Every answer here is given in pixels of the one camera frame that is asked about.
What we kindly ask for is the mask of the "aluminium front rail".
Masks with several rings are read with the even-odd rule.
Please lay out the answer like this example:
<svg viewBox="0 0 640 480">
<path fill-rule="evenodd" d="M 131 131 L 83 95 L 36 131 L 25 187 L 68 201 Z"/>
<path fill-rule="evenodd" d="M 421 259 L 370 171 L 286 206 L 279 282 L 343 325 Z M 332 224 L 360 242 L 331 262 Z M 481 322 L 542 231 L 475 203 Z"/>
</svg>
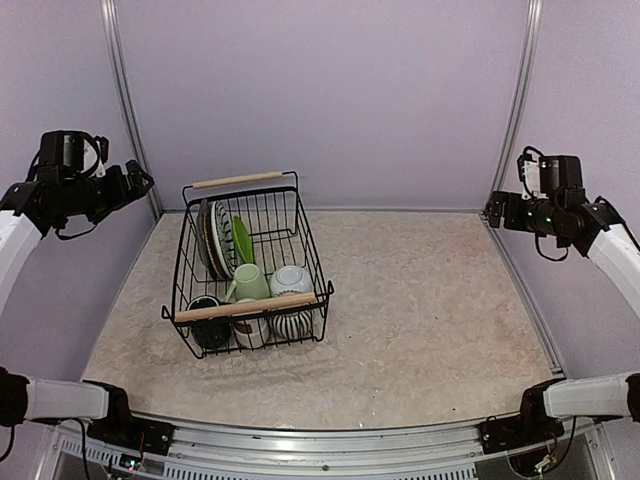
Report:
<svg viewBox="0 0 640 480">
<path fill-rule="evenodd" d="M 565 421 L 557 440 L 487 453 L 475 421 L 354 431 L 242 428 L 179 421 L 166 454 L 55 428 L 38 479 L 616 479 L 601 426 Z"/>
</svg>

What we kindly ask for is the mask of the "white ceramic bowl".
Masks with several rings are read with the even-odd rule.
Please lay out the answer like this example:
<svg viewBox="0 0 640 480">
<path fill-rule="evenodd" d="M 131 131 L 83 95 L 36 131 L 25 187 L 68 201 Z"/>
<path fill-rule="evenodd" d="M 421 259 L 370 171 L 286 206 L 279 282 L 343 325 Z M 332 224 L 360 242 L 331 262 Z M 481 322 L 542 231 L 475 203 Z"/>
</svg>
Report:
<svg viewBox="0 0 640 480">
<path fill-rule="evenodd" d="M 271 276 L 269 287 L 272 297 L 309 293 L 313 291 L 313 281 L 306 269 L 296 265 L 286 265 Z"/>
</svg>

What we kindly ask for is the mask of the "light green mug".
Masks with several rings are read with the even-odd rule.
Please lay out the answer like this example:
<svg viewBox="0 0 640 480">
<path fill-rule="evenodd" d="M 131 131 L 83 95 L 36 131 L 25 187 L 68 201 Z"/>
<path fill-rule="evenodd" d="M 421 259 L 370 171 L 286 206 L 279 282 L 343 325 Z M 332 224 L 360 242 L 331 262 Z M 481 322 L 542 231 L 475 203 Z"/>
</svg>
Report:
<svg viewBox="0 0 640 480">
<path fill-rule="evenodd" d="M 262 300 L 270 296 L 269 284 L 263 272 L 256 264 L 247 263 L 236 268 L 224 302 L 245 298 Z"/>
</svg>

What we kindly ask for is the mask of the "right aluminium corner post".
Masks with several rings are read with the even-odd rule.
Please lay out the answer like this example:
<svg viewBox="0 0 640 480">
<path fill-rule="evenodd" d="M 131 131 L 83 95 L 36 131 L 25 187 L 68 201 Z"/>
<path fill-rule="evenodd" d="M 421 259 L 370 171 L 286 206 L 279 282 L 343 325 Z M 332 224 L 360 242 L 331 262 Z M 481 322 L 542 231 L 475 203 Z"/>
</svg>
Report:
<svg viewBox="0 0 640 480">
<path fill-rule="evenodd" d="M 528 2 L 524 36 L 518 63 L 514 91 L 511 100 L 505 133 L 499 149 L 498 163 L 493 174 L 489 195 L 485 206 L 489 205 L 491 194 L 500 190 L 507 176 L 509 160 L 514 152 L 522 117 L 527 101 L 529 84 L 534 69 L 535 55 L 542 20 L 543 0 Z"/>
</svg>

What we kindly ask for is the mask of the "black white striped plate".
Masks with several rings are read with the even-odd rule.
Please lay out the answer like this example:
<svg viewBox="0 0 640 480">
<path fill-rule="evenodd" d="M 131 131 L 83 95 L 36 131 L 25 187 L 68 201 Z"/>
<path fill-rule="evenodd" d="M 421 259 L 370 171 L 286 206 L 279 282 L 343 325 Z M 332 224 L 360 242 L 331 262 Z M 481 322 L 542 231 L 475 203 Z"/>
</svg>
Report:
<svg viewBox="0 0 640 480">
<path fill-rule="evenodd" d="M 232 216 L 221 201 L 214 201 L 211 206 L 211 218 L 219 261 L 226 276 L 232 278 L 238 266 Z"/>
</svg>

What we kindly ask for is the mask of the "grey reindeer plate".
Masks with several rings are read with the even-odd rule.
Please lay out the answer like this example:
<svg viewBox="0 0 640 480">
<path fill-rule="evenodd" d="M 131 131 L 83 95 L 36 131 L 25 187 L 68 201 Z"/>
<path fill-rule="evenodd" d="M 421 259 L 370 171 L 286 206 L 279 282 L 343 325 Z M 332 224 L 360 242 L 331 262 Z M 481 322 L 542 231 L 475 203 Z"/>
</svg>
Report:
<svg viewBox="0 0 640 480">
<path fill-rule="evenodd" d="M 215 270 L 214 264 L 209 256 L 208 253 L 208 249 L 207 249 L 207 244 L 206 244 L 206 236 L 205 236 L 205 225 L 204 225 L 204 220 L 205 220 L 205 213 L 207 212 L 207 200 L 206 199 L 202 199 L 200 201 L 200 205 L 199 205 L 199 209 L 198 209 L 198 214 L 197 214 L 197 218 L 196 218 L 196 241 L 197 241 L 197 248 L 198 248 L 198 252 L 199 252 L 199 257 L 200 260 L 202 262 L 202 264 L 204 265 L 204 267 L 206 268 L 207 272 L 209 273 L 210 277 L 213 280 L 217 280 L 218 279 L 218 274 Z"/>
</svg>

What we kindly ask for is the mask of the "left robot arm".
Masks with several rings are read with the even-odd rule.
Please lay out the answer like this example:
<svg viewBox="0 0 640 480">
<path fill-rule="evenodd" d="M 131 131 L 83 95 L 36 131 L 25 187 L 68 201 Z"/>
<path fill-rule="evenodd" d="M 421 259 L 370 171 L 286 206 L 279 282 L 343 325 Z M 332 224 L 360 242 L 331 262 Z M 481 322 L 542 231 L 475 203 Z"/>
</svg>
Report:
<svg viewBox="0 0 640 480">
<path fill-rule="evenodd" d="M 1 299 L 6 301 L 39 242 L 49 232 L 62 241 L 67 222 L 85 217 L 97 227 L 110 214 L 145 197 L 152 176 L 135 160 L 109 165 L 109 141 L 76 130 L 42 135 L 24 181 L 1 199 Z M 86 420 L 88 432 L 121 445 L 140 434 L 126 392 L 104 383 L 44 380 L 1 371 L 1 424 Z"/>
</svg>

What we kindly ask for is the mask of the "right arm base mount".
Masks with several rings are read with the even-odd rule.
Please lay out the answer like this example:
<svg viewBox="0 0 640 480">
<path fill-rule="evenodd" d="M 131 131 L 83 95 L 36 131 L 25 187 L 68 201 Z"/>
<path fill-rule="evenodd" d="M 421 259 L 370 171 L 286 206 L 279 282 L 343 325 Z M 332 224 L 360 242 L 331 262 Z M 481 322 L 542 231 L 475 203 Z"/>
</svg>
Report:
<svg viewBox="0 0 640 480">
<path fill-rule="evenodd" d="M 517 449 L 564 434 L 560 419 L 549 416 L 544 406 L 543 393 L 558 380 L 548 380 L 526 389 L 519 411 L 511 416 L 490 416 L 478 425 L 484 454 Z"/>
</svg>

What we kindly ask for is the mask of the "bright green plate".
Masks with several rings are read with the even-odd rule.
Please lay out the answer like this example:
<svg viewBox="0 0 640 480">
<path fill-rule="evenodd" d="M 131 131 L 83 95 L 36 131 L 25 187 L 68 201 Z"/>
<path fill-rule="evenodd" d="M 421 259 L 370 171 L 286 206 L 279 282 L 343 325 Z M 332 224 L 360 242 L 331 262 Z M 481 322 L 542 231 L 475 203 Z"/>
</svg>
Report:
<svg viewBox="0 0 640 480">
<path fill-rule="evenodd" d="M 232 218 L 232 234 L 238 261 L 242 264 L 254 263 L 253 243 L 248 229 L 239 216 Z"/>
</svg>

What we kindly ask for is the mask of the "dark green mug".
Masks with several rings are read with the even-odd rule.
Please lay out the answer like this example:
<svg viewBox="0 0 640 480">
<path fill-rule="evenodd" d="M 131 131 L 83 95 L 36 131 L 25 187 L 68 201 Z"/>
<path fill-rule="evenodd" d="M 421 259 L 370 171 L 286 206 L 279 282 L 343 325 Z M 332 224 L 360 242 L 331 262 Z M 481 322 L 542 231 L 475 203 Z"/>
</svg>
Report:
<svg viewBox="0 0 640 480">
<path fill-rule="evenodd" d="M 203 295 L 189 303 L 188 310 L 197 310 L 220 306 L 221 302 L 213 296 Z M 231 328 L 224 324 L 198 324 L 190 328 L 195 342 L 204 350 L 218 350 L 225 347 L 231 338 Z"/>
</svg>

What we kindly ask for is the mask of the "black white striped bowl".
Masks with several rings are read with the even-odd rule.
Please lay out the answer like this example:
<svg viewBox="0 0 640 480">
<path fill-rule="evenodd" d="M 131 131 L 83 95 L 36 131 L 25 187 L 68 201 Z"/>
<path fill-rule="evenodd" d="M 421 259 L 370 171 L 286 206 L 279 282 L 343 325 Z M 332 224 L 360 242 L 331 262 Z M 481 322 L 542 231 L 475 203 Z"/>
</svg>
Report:
<svg viewBox="0 0 640 480">
<path fill-rule="evenodd" d="M 292 341 L 309 337 L 313 329 L 313 313 L 299 311 L 275 315 L 271 327 L 277 337 Z"/>
</svg>

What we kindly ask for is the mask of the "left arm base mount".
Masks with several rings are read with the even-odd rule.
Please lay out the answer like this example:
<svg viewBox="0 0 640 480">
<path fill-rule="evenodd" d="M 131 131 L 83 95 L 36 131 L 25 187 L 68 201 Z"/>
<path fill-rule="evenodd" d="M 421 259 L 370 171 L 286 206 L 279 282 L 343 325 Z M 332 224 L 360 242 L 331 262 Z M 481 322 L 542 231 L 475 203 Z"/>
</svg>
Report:
<svg viewBox="0 0 640 480">
<path fill-rule="evenodd" d="M 139 453 L 168 455 L 174 425 L 133 415 L 128 395 L 120 387 L 97 381 L 88 383 L 101 387 L 108 393 L 107 415 L 90 421 L 87 429 L 90 438 Z"/>
</svg>

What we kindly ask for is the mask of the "yellow patterned plate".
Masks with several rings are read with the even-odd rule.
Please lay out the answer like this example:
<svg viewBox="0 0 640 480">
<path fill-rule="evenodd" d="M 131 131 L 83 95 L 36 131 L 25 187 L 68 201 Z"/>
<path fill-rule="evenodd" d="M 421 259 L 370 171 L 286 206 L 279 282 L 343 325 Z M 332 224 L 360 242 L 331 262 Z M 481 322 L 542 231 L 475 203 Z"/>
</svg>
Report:
<svg viewBox="0 0 640 480">
<path fill-rule="evenodd" d="M 224 269 L 222 268 L 220 262 L 219 262 L 219 258 L 217 255 L 217 251 L 214 245 L 214 239 L 213 239 L 213 234 L 212 234 L 212 229 L 211 229 L 211 222 L 208 219 L 204 220 L 204 232 L 205 232 L 205 241 L 206 241 L 206 245 L 207 245 L 207 249 L 208 249 L 208 254 L 210 257 L 210 261 L 211 264 L 213 266 L 213 269 L 216 273 L 217 279 L 218 280 L 226 280 L 227 279 L 227 275 L 224 272 Z"/>
</svg>

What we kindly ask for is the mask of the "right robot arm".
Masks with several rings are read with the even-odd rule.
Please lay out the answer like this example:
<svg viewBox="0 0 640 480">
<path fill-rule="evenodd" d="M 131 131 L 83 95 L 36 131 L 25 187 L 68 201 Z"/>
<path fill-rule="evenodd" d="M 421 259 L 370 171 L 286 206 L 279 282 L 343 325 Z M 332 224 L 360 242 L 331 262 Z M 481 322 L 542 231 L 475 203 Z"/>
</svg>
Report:
<svg viewBox="0 0 640 480">
<path fill-rule="evenodd" d="M 528 147 L 517 160 L 520 193 L 494 191 L 484 214 L 490 227 L 552 236 L 574 248 L 639 308 L 639 243 L 615 207 L 589 201 L 576 156 L 545 156 Z M 483 448 L 495 451 L 558 438 L 566 417 L 639 419 L 639 376 L 619 373 L 582 380 L 549 380 L 526 389 L 517 414 L 481 423 Z"/>
</svg>

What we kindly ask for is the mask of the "black wire dish rack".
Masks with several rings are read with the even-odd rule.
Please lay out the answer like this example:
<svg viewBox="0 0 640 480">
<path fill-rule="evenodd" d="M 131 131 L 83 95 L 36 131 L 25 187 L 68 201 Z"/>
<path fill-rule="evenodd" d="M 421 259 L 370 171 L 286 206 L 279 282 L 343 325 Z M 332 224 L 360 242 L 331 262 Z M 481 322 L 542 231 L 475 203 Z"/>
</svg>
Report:
<svg viewBox="0 0 640 480">
<path fill-rule="evenodd" d="M 198 359 L 326 335 L 327 280 L 294 171 L 182 190 L 171 299 L 161 310 Z"/>
</svg>

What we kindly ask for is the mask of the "white brown cup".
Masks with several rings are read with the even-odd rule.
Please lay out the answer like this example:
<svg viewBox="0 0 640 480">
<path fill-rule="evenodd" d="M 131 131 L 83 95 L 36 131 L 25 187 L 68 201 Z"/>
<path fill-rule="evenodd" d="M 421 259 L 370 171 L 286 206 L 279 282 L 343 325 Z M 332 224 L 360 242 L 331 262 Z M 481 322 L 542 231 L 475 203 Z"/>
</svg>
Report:
<svg viewBox="0 0 640 480">
<path fill-rule="evenodd" d="M 243 349 L 261 348 L 271 339 L 271 328 L 265 318 L 239 320 L 232 327 L 236 343 Z"/>
</svg>

